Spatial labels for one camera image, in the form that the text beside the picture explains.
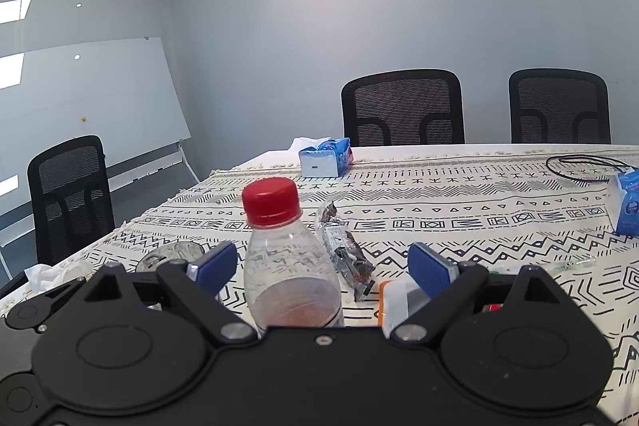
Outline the crumpled white tissue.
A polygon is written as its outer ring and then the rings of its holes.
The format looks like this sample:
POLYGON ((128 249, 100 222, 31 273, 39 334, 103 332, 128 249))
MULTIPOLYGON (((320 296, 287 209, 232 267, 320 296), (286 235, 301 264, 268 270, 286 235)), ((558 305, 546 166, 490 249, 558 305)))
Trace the crumpled white tissue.
POLYGON ((92 264, 81 258, 77 261, 62 261, 56 266, 37 264, 27 268, 25 275, 32 293, 40 294, 77 278, 88 278, 92 272, 92 264))

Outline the clear drinking glass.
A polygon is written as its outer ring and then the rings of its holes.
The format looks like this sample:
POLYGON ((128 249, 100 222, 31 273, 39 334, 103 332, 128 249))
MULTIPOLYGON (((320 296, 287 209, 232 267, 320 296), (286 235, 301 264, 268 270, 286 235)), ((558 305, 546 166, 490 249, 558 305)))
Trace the clear drinking glass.
POLYGON ((155 250, 146 253, 135 267, 136 272, 152 272, 159 265, 181 260, 193 263, 205 254, 204 248, 193 241, 175 241, 158 246, 155 250))

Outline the black mesh chair left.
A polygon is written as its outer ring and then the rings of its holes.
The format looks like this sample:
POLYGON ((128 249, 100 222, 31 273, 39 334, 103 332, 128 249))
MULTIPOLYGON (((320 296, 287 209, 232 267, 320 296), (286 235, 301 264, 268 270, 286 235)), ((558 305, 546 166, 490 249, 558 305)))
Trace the black mesh chair left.
POLYGON ((69 139, 29 162, 37 260, 55 265, 115 229, 101 140, 69 139))

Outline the clear plastic bottle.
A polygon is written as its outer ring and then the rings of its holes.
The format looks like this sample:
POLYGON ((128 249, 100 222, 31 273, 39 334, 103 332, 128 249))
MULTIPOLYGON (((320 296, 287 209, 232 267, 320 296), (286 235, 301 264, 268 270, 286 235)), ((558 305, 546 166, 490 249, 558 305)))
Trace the clear plastic bottle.
POLYGON ((285 226, 250 228, 244 286, 258 329, 341 327, 335 267, 302 215, 285 226))

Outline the blue tissue box far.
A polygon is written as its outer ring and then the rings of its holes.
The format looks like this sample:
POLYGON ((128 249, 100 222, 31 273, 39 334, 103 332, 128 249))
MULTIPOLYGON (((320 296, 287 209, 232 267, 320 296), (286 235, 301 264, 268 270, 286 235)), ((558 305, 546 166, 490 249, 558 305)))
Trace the blue tissue box far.
POLYGON ((338 178, 347 173, 353 162, 350 139, 308 139, 297 137, 289 150, 300 162, 305 178, 338 178))

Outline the patterned white tablecloth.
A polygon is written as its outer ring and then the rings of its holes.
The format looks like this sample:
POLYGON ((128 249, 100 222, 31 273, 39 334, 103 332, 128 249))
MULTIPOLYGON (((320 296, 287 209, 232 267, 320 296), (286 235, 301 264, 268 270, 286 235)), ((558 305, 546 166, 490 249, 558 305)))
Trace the patterned white tablecloth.
POLYGON ((95 269, 1 305, 6 425, 633 425, 638 242, 607 214, 601 168, 549 170, 551 150, 437 157, 361 149, 338 179, 287 162, 212 172, 87 246, 95 269), (288 177, 306 225, 335 203, 378 287, 414 242, 459 279, 385 337, 376 295, 344 293, 344 327, 226 339, 244 281, 207 295, 141 258, 178 240, 245 253, 242 190, 288 177))

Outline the clear snack wrapper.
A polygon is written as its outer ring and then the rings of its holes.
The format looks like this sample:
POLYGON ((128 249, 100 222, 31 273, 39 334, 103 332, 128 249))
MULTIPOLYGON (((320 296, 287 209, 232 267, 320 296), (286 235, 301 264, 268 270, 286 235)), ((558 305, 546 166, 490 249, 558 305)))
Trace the clear snack wrapper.
POLYGON ((324 203, 318 210, 315 230, 336 272, 351 287, 354 300, 361 302, 367 298, 375 285, 375 266, 368 261, 333 201, 324 203))

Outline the black mesh chair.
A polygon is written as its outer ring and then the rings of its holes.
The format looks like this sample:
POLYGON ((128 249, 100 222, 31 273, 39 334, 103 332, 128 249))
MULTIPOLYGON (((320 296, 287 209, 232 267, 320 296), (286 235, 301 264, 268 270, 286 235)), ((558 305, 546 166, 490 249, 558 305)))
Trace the black mesh chair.
POLYGON ((365 75, 342 88, 341 107, 344 136, 353 147, 464 142, 461 86, 447 70, 365 75))
POLYGON ((610 144, 604 79, 587 71, 528 68, 509 78, 513 144, 610 144))
POLYGON ((55 265, 115 229, 101 140, 69 139, 29 162, 37 260, 55 265))

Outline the black mesh chair centre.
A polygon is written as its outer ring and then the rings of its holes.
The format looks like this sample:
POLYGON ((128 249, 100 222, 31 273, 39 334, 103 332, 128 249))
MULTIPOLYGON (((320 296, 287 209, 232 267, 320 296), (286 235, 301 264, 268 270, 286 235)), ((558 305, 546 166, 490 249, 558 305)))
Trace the black mesh chair centre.
POLYGON ((365 75, 342 88, 341 107, 344 136, 353 147, 464 142, 461 86, 447 70, 365 75))

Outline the red bottle cap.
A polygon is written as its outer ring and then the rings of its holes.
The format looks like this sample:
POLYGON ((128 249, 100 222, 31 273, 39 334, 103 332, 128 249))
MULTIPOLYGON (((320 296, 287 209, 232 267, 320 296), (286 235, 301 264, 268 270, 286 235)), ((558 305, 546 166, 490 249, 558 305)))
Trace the red bottle cap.
POLYGON ((286 177, 250 183, 242 190, 242 205, 251 227, 285 226, 302 215, 297 185, 286 177))

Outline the white whiteboard on stand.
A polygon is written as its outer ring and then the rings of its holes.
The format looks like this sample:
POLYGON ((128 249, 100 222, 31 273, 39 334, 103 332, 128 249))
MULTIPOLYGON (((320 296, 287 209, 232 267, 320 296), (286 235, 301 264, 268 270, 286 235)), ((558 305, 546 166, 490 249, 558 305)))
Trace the white whiteboard on stand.
POLYGON ((1 226, 30 213, 32 158, 78 136, 99 136, 116 165, 192 136, 163 40, 57 46, 1 58, 1 226))

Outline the black mesh chair right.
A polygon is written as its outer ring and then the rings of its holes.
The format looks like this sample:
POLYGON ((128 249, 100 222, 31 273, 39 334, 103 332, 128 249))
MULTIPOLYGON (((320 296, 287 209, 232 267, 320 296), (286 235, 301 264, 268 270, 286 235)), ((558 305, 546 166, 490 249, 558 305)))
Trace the black mesh chair right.
POLYGON ((610 144, 604 79, 587 71, 528 68, 509 78, 513 144, 610 144))

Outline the blue tissue pack right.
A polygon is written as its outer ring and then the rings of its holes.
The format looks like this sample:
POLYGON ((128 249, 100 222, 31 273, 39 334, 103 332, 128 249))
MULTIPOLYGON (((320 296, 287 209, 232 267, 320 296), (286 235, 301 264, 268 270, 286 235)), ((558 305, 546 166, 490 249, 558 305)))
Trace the blue tissue pack right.
POLYGON ((639 236, 639 171, 613 176, 607 184, 607 214, 618 235, 639 236))

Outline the orange white plastic package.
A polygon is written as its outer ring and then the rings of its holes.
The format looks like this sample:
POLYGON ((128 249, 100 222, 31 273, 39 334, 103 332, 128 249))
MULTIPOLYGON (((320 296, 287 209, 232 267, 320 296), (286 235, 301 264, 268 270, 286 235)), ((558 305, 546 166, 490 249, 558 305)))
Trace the orange white plastic package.
POLYGON ((378 327, 385 337, 430 302, 417 282, 406 273, 379 285, 378 327))

